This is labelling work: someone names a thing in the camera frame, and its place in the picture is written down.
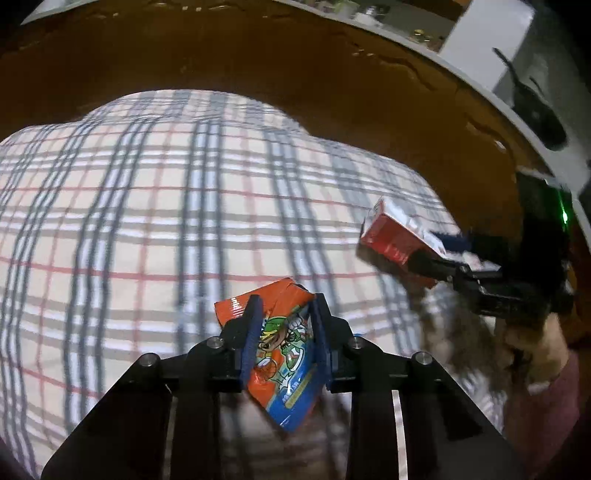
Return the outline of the person right hand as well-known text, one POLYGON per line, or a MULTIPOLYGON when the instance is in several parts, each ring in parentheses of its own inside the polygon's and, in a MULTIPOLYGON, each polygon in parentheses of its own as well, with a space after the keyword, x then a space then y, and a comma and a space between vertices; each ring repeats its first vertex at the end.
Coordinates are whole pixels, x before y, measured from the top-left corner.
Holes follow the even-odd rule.
POLYGON ((518 369, 517 354, 523 354, 521 369, 530 383, 551 382, 560 375, 570 357, 555 313, 548 315, 538 330, 508 325, 505 320, 497 319, 495 347, 498 366, 507 372, 518 369))

